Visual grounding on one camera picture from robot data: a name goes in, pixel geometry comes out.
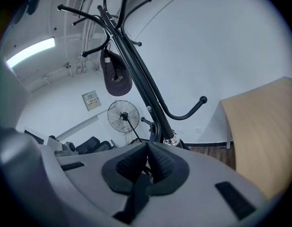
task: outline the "wooden floor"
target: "wooden floor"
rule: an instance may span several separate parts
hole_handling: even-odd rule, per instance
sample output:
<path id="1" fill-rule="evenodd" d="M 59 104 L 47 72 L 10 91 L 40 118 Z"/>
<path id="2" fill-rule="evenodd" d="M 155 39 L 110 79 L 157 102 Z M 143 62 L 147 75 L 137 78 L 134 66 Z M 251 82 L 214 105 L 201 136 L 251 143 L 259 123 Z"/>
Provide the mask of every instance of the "wooden floor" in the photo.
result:
<path id="1" fill-rule="evenodd" d="M 234 146 L 231 146 L 230 149 L 227 149 L 226 146 L 190 147 L 190 149 L 194 152 L 214 157 L 233 170 L 236 168 Z"/>

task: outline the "ceiling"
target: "ceiling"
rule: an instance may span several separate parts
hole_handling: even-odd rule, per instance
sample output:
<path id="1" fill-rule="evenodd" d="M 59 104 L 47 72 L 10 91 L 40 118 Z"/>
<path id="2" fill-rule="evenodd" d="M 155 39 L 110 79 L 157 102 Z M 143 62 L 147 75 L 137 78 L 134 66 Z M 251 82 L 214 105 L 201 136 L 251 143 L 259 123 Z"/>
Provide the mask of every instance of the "ceiling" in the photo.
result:
<path id="1" fill-rule="evenodd" d="M 107 1 L 109 9 L 116 14 L 121 0 Z M 54 79 L 69 76 L 69 70 L 64 67 L 66 63 L 71 64 L 71 72 L 75 74 L 79 67 L 90 65 L 87 61 L 98 60 L 98 53 L 95 53 L 85 61 L 81 52 L 102 43 L 105 38 L 102 28 L 90 20 L 73 26 L 72 23 L 79 17 L 70 12 L 58 11 L 57 6 L 60 4 L 72 8 L 80 6 L 82 11 L 93 14 L 93 10 L 98 4 L 102 4 L 102 0 L 39 0 L 33 14 L 28 14 L 27 6 L 20 21 L 10 24 L 0 44 L 0 56 L 7 61 L 33 44 L 55 38 L 55 47 L 30 56 L 12 68 L 31 92 Z"/>

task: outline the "white wall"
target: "white wall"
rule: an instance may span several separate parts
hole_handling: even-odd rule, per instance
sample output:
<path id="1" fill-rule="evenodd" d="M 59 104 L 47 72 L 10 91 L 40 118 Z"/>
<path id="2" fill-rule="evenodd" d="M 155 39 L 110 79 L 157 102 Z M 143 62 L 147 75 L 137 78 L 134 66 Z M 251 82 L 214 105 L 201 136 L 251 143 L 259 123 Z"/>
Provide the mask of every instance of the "white wall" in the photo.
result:
<path id="1" fill-rule="evenodd" d="M 152 0 L 125 27 L 142 42 L 137 49 L 171 113 L 184 115 L 208 97 L 191 118 L 169 120 L 184 142 L 226 141 L 221 99 L 292 77 L 292 34 L 267 0 Z"/>
<path id="2" fill-rule="evenodd" d="M 54 135 L 61 142 L 73 142 L 75 146 L 91 136 L 100 141 L 112 139 L 118 146 L 126 145 L 125 135 L 114 130 L 107 120 L 107 109 L 121 98 L 108 94 L 101 74 L 89 71 L 73 78 L 55 80 L 51 84 L 32 94 L 18 121 L 18 131 L 23 131 L 27 126 L 46 136 Z M 82 95 L 93 90 L 101 106 L 88 112 Z M 141 124 L 136 131 L 141 138 L 149 137 Z M 127 134 L 127 141 L 131 141 L 130 133 Z"/>

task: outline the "fan stand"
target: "fan stand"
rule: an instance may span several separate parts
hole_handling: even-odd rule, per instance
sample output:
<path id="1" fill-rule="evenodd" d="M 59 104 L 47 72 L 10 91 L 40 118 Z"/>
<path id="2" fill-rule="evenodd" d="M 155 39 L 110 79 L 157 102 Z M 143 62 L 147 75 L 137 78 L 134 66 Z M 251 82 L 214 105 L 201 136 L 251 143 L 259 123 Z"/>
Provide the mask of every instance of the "fan stand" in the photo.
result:
<path id="1" fill-rule="evenodd" d="M 121 113 L 120 118 L 121 118 L 122 120 L 127 121 L 127 122 L 129 123 L 129 125 L 130 125 L 131 129 L 134 131 L 136 137 L 137 137 L 138 140 L 141 142 L 140 137 L 139 137 L 138 134 L 136 133 L 134 127 L 132 126 L 132 124 L 131 124 L 131 122 L 130 122 L 130 120 L 129 120 L 129 118 L 128 118 L 128 113 L 126 113 L 126 112 Z"/>

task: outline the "wooden table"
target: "wooden table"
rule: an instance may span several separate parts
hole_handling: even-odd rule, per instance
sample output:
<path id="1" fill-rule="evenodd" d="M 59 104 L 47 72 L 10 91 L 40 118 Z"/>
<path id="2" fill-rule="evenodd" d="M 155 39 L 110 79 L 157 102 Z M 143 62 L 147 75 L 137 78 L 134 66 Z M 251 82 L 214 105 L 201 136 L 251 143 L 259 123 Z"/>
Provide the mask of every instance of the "wooden table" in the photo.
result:
<path id="1" fill-rule="evenodd" d="M 236 171 L 267 198 L 292 179 L 292 79 L 283 77 L 221 101 L 233 136 Z"/>

